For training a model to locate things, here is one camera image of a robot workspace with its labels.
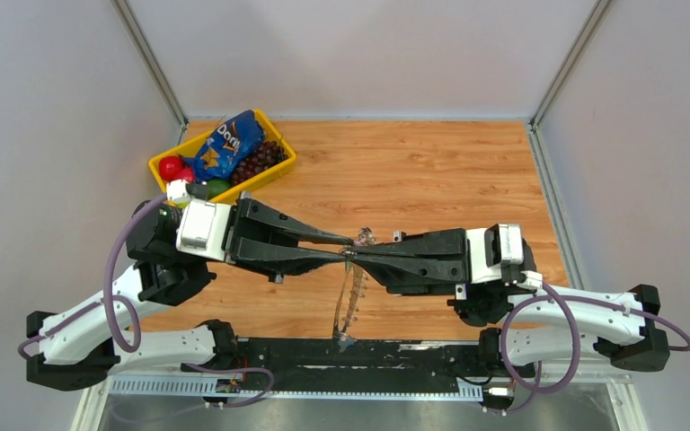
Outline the metal keyring holder plate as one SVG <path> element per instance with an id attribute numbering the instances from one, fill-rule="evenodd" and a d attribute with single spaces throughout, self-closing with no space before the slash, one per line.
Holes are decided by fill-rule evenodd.
<path id="1" fill-rule="evenodd" d="M 349 334 L 349 329 L 358 319 L 358 300 L 367 290 L 367 273 L 351 261 L 345 262 L 345 277 L 336 303 L 332 339 L 339 353 L 351 347 L 355 339 Z"/>

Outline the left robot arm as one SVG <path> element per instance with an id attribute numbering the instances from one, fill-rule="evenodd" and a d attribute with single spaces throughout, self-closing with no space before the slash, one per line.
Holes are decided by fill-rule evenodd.
<path id="1" fill-rule="evenodd" d="M 243 194 L 233 204 L 191 198 L 142 203 L 113 244 L 102 290 L 58 313 L 28 316 L 18 351 L 26 379 L 77 391 L 132 369 L 231 370 L 239 348 L 231 325 L 208 320 L 181 331 L 145 333 L 144 317 L 189 301 L 215 280 L 211 262 L 280 283 L 342 261 L 330 244 L 351 239 L 305 224 Z"/>

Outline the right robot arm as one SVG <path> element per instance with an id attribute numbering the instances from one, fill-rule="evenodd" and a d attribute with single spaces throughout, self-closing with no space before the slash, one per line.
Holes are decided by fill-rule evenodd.
<path id="1" fill-rule="evenodd" d="M 574 352 L 642 373 L 663 370 L 670 358 L 654 321 L 656 287 L 602 294 L 549 285 L 518 224 L 399 234 L 344 254 L 391 295 L 446 296 L 460 321 L 481 329 L 477 362 L 487 374 Z"/>

